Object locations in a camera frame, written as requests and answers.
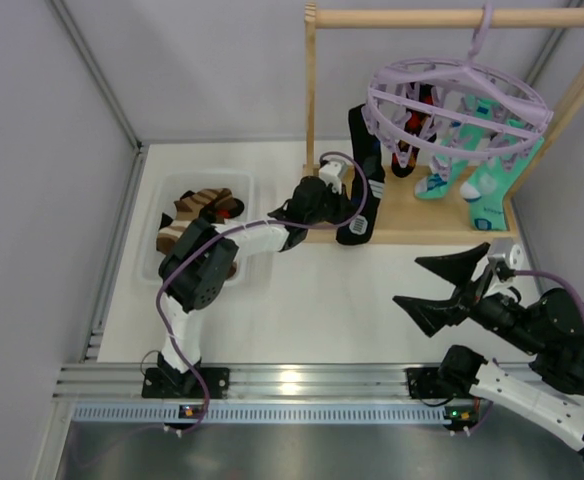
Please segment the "black sport sock grey patches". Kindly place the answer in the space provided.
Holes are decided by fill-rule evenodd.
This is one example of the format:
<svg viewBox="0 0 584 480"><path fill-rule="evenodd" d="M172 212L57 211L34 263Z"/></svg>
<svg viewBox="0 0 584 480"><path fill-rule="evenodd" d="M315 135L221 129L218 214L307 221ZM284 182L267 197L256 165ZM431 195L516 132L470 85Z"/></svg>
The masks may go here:
<svg viewBox="0 0 584 480"><path fill-rule="evenodd" d="M356 208L360 204L363 208L352 222L337 230L336 241L345 246L365 244L371 239L385 188L381 144L368 132L362 109L363 104L348 112L353 160L363 171L362 176L356 174L353 179L351 201Z"/></svg>

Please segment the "mint green blue sock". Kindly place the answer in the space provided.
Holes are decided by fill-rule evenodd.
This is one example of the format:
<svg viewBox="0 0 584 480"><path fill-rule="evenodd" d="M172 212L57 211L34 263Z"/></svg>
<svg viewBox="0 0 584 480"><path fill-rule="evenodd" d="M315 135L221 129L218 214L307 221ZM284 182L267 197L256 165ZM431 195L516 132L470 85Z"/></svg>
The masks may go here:
<svg viewBox="0 0 584 480"><path fill-rule="evenodd" d="M476 230L507 229L504 198L543 143L541 136L529 149L483 162L461 185L460 194L468 204L471 225Z"/></svg>

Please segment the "brown tan striped sock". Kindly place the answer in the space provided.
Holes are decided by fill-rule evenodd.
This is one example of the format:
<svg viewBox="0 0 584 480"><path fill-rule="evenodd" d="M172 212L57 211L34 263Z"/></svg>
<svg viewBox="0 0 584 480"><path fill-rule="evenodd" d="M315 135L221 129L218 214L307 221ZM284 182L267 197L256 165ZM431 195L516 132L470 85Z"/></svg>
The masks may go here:
<svg viewBox="0 0 584 480"><path fill-rule="evenodd" d="M162 214L155 247L167 255L191 222L204 219L211 224L225 224L241 216L245 210L242 200L235 197L229 188L206 188L186 191L173 202L176 213Z"/></svg>

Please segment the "mint green sport sock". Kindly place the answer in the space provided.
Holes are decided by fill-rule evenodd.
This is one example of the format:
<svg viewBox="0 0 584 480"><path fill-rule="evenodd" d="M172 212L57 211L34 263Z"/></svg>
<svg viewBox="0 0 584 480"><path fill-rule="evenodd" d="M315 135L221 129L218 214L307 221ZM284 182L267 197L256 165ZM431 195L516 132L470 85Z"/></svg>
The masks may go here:
<svg viewBox="0 0 584 480"><path fill-rule="evenodd" d="M458 112L482 120L494 120L501 110L501 105L495 100L468 95L461 99ZM474 124L452 121L440 145L465 151L475 151L480 142L489 133L490 131ZM435 200L445 197L449 188L456 182L468 164L468 158L450 158L445 155L434 154L429 164L430 174L415 185L415 197L422 200Z"/></svg>

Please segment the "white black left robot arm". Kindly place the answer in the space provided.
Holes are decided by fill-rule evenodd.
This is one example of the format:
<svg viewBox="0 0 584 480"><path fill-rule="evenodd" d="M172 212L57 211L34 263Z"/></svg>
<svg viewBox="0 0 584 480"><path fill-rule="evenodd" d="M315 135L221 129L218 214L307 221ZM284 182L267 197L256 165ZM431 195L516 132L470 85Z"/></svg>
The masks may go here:
<svg viewBox="0 0 584 480"><path fill-rule="evenodd" d="M196 331L201 321L195 313L216 300L235 261L291 250L307 238L310 229L347 226L365 203L363 196L350 199L338 181L306 176L290 199L262 219L232 226L194 220L159 267L163 283L155 305L166 340L158 370L178 387L203 380Z"/></svg>

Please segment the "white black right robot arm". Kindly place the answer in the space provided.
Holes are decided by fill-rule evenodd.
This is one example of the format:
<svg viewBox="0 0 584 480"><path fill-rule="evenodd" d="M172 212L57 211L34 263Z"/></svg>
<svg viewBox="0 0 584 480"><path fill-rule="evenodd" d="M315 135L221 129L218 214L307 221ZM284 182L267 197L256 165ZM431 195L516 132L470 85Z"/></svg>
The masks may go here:
<svg viewBox="0 0 584 480"><path fill-rule="evenodd" d="M554 435L584 462L584 303L574 288L558 279L556 288L522 305L513 281L530 272L523 248L511 239L415 262L453 287L447 300L394 297L426 336L472 320L528 355L529 369L548 388L518 380L496 361L453 345L411 395L488 400Z"/></svg>

